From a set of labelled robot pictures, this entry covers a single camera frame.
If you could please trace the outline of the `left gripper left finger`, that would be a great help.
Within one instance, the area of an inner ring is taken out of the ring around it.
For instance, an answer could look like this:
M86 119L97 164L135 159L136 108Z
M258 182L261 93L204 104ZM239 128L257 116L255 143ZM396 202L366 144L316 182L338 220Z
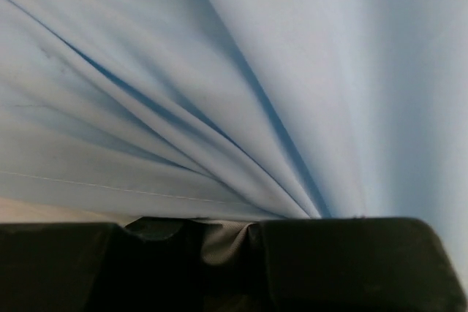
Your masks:
M187 221L1 226L3 311L201 311Z

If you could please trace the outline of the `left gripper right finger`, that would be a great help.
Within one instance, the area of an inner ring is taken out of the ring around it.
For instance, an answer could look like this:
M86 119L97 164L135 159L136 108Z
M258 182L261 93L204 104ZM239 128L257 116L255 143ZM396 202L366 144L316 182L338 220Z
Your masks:
M261 291L274 311L465 311L437 236L415 218L264 221Z

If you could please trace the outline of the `light blue pillowcase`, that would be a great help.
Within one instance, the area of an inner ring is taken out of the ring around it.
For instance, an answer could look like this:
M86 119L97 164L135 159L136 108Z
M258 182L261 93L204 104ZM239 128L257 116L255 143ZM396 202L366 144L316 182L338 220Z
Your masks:
M1 0L1 195L409 216L467 271L467 0Z

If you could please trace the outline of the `white pillow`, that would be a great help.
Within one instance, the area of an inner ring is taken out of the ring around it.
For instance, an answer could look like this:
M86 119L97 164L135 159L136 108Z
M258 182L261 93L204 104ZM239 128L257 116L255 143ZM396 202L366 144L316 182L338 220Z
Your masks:
M200 250L202 261L210 266L225 265L234 260L241 250L248 229L248 221L197 220L204 226Z

